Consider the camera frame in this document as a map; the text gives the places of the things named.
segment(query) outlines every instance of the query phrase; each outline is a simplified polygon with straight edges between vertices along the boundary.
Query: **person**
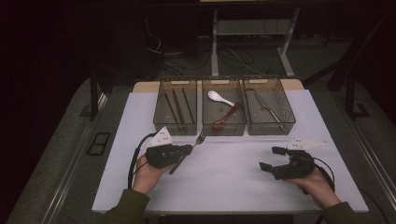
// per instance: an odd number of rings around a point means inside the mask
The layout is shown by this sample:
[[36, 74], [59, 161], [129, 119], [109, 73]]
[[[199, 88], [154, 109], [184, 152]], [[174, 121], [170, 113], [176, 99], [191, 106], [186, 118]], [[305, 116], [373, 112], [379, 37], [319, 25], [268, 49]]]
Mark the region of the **person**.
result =
[[[173, 165], [157, 169], [147, 163], [141, 156], [136, 162], [132, 189], [125, 189], [119, 203], [102, 218], [101, 223], [135, 224], [144, 221], [144, 212], [149, 203], [148, 194], [155, 188], [161, 176]], [[288, 179], [300, 189], [305, 189], [313, 198], [315, 204], [322, 208], [322, 215], [328, 224], [361, 224], [361, 220], [347, 202], [342, 203], [327, 183], [323, 174], [315, 168], [311, 175], [303, 178]]]

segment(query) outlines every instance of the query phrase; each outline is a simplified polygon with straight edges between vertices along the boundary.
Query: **floor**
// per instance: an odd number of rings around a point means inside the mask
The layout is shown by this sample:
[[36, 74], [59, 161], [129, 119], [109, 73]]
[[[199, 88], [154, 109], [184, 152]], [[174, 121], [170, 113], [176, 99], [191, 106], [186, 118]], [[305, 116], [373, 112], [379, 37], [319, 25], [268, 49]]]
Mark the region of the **floor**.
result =
[[[286, 78], [276, 53], [276, 47], [282, 41], [281, 37], [254, 36], [220, 40], [220, 75], [255, 74], [259, 71]], [[295, 78], [305, 80], [312, 76], [338, 60], [349, 46], [347, 42], [330, 43], [328, 46], [323, 43], [324, 38], [320, 36], [292, 39], [288, 57]], [[210, 51], [204, 37], [199, 51], [199, 55], [186, 57], [179, 54], [177, 49], [170, 48], [166, 60], [158, 63], [162, 69], [156, 79], [160, 76], [210, 76]], [[326, 83], [330, 77], [331, 74], [305, 88], [311, 91], [356, 184], [363, 192], [368, 193], [362, 195], [370, 211], [359, 216], [367, 223], [386, 223], [383, 216], [385, 214], [389, 223], [396, 223], [396, 207], [389, 199], [391, 196], [384, 190], [387, 187], [384, 184], [386, 180], [381, 180], [386, 175], [391, 180], [396, 179], [396, 174], [392, 172], [395, 170], [396, 159], [396, 151], [393, 150], [396, 127], [359, 85], [356, 89], [356, 103], [364, 105], [370, 117], [352, 121], [344, 110], [345, 90], [327, 90]], [[118, 129], [123, 106], [131, 90], [131, 86], [115, 87], [112, 93], [103, 95], [99, 114], [95, 120], [90, 121], [85, 113], [89, 112], [87, 109], [89, 110], [90, 105], [89, 80], [81, 84], [15, 206], [8, 220], [9, 224], [99, 223], [101, 215], [91, 211], [91, 207]], [[102, 156], [86, 155], [96, 133], [110, 133], [106, 150]], [[368, 157], [367, 153], [363, 153], [367, 149], [371, 149], [375, 155]], [[380, 160], [385, 170], [382, 175], [374, 172], [375, 167], [369, 162], [375, 157]], [[296, 224], [315, 223], [317, 218], [317, 214], [293, 216]]]

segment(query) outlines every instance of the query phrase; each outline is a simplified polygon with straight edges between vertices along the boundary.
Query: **forearm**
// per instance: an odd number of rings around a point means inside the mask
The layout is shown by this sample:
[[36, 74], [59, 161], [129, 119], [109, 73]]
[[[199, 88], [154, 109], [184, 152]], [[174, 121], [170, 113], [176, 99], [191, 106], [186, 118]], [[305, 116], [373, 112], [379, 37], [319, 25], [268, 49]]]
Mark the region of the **forearm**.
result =
[[323, 210], [328, 224], [362, 224], [357, 214], [348, 203], [339, 203]]
[[117, 206], [107, 211], [102, 217], [102, 224], [140, 223], [149, 203], [149, 196], [132, 189], [125, 189]]

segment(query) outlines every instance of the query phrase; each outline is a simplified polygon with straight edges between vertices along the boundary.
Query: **green sleeve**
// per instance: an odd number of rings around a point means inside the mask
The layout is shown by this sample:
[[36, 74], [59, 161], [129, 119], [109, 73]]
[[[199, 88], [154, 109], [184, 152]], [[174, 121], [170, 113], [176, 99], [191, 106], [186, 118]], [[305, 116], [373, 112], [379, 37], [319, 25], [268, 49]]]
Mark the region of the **green sleeve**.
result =
[[324, 219], [328, 224], [362, 224], [349, 203], [339, 203], [323, 210]]
[[102, 224], [135, 224], [144, 220], [144, 212], [149, 203], [149, 196], [132, 189], [122, 192], [119, 204], [107, 211], [102, 217]]

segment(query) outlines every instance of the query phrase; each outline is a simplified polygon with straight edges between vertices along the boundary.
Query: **white tabletop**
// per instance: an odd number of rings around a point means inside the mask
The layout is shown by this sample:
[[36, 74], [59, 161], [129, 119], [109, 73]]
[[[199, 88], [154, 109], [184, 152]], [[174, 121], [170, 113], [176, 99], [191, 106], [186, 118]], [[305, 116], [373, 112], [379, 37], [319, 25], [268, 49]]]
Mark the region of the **white tabletop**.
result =
[[[293, 137], [326, 140], [328, 145], [308, 149], [326, 161], [335, 174], [335, 189], [356, 212], [368, 211], [348, 169], [323, 122], [309, 91], [286, 91], [296, 124], [286, 136], [212, 137], [194, 148], [173, 175], [166, 173], [150, 193], [150, 214], [295, 214], [318, 211], [310, 196], [293, 184], [275, 180], [259, 162], [287, 164], [288, 156], [272, 153], [286, 147]], [[111, 149], [92, 210], [104, 213], [114, 207], [124, 189], [134, 149], [148, 133], [154, 133], [156, 92], [130, 94]], [[198, 118], [201, 117], [198, 94]], [[193, 145], [197, 136], [174, 136], [174, 145]], [[146, 151], [142, 146], [140, 154]]]

